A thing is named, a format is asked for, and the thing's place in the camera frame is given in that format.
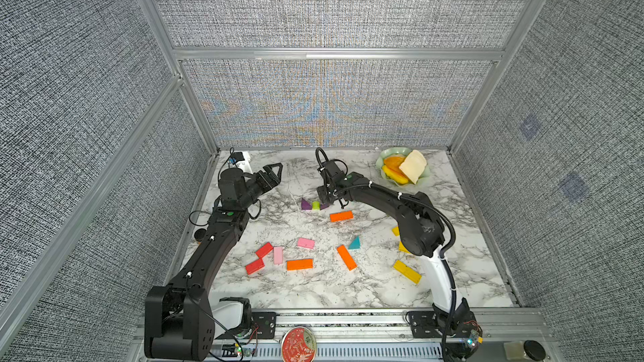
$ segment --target green bowl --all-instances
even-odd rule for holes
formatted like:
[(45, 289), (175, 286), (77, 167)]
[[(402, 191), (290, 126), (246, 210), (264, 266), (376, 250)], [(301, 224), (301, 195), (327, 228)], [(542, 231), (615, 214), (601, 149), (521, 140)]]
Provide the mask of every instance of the green bowl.
[[(383, 152), (381, 152), (380, 157), (378, 157), (377, 161), (375, 161), (375, 166), (380, 171), (380, 176), (382, 176), (382, 178), (387, 180), (387, 181), (391, 181), (391, 182), (395, 183), (396, 186), (407, 186), (407, 184), (414, 184), (412, 181), (410, 181), (407, 184), (399, 184), (398, 182), (396, 182), (393, 179), (391, 179), (390, 177), (388, 177), (382, 171), (382, 165), (384, 165), (384, 159), (386, 157), (390, 157), (390, 156), (393, 156), (395, 154), (402, 154), (402, 155), (407, 157), (410, 152), (412, 152), (412, 149), (407, 148), (407, 147), (393, 147), (393, 148), (388, 148), (388, 149), (384, 150)], [(418, 178), (418, 182), (416, 183), (416, 185), (422, 184), (423, 181), (426, 181), (427, 178), (429, 178), (429, 177), (430, 177), (430, 165), (428, 164), (427, 166), (425, 166), (425, 170), (423, 171), (423, 173), (421, 173), (421, 176)]]

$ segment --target round tin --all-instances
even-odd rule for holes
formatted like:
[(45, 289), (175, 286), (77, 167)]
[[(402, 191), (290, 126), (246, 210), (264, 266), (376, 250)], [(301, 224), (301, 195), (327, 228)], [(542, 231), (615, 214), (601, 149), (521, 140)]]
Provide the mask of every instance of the round tin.
[(312, 362), (318, 352), (318, 343), (306, 327), (293, 327), (281, 341), (284, 362)]

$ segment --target textured gray panel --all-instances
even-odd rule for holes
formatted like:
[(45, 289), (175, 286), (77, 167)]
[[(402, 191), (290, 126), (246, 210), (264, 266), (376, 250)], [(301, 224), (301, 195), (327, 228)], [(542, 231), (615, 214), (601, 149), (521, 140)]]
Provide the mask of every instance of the textured gray panel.
[(502, 47), (526, 0), (156, 0), (175, 45)]
[(208, 157), (175, 94), (2, 361), (123, 360)]
[(644, 354), (642, 8), (548, 0), (456, 155), (568, 362)]
[(446, 146), (487, 61), (186, 60), (220, 145)]
[(0, 305), (169, 71), (136, 0), (0, 0)]

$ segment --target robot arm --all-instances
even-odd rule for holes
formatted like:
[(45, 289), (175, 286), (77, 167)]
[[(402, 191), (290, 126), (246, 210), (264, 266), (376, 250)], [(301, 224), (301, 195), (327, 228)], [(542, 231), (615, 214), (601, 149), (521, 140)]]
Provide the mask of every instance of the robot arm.
[[(324, 150), (316, 149), (318, 172), (324, 185), (318, 187), (318, 195), (323, 204), (335, 200), (344, 207), (345, 201), (358, 201), (371, 205), (396, 219), (400, 231), (400, 241), (407, 250), (419, 257), (423, 270), (430, 282), (433, 296), (433, 318), (435, 328), (442, 334), (442, 346), (447, 358), (467, 358), (478, 347), (479, 342), (471, 336), (470, 327), (478, 327), (468, 302), (456, 289), (451, 270), (444, 252), (455, 240), (453, 227), (447, 218), (433, 207), (425, 193), (415, 195), (399, 193), (371, 182), (360, 173), (341, 171), (337, 159), (329, 160)], [(443, 245), (445, 238), (444, 222), (450, 229), (450, 239)], [(466, 336), (465, 346), (446, 346), (447, 336)]]
[(256, 218), (251, 217), (248, 207), (281, 182), (282, 167), (266, 165), (254, 174), (239, 168), (221, 173), (221, 197), (215, 201), (201, 244), (166, 286), (153, 287), (146, 297), (144, 347), (148, 358), (204, 360), (214, 338), (223, 333), (215, 326), (212, 313), (230, 318), (222, 319), (221, 325), (233, 334), (250, 327), (251, 306), (247, 300), (223, 299), (212, 312), (208, 292), (249, 219)]

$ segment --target white marble surface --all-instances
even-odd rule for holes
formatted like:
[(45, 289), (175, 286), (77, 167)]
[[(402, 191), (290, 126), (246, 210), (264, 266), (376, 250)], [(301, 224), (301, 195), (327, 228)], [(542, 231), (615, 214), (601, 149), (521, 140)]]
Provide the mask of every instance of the white marble surface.
[[(424, 191), (434, 206), (452, 222), (457, 232), (456, 244), (447, 252), (457, 287), (471, 307), (511, 306), (512, 302), (487, 245), (468, 207), (465, 196), (440, 150), (422, 151), (431, 168), (431, 179), (421, 187), (407, 185), (402, 191)], [(349, 171), (362, 173), (375, 183), (395, 188), (383, 180), (375, 167), (379, 151), (327, 151), (329, 158), (347, 163)], [(431, 291), (426, 277), (418, 285), (392, 268), (396, 260), (423, 274), (415, 256), (398, 251), (399, 237), (391, 229), (396, 221), (373, 207), (351, 202), (345, 208), (354, 219), (332, 223), (329, 214), (342, 211), (337, 202), (322, 211), (303, 211), (300, 199), (317, 200), (316, 188), (322, 185), (313, 150), (254, 151), (251, 165), (257, 172), (262, 166), (283, 163), (282, 183), (263, 195), (262, 215), (250, 221), (241, 240), (235, 245), (217, 274), (210, 293), (211, 304), (224, 296), (242, 296), (253, 308), (302, 307), (429, 307)], [(204, 209), (211, 211), (219, 196), (216, 174), (206, 196)], [(255, 206), (251, 213), (256, 213)], [(205, 224), (208, 215), (200, 216)], [(361, 248), (349, 251), (358, 268), (349, 271), (335, 248), (359, 235)], [(296, 247), (298, 238), (316, 241), (315, 249)], [(266, 242), (284, 246), (284, 259), (313, 258), (311, 270), (286, 271), (286, 264), (274, 265), (272, 253), (264, 258), (266, 267), (251, 276), (246, 264), (257, 259), (255, 251)], [(195, 251), (188, 247), (184, 263)]]

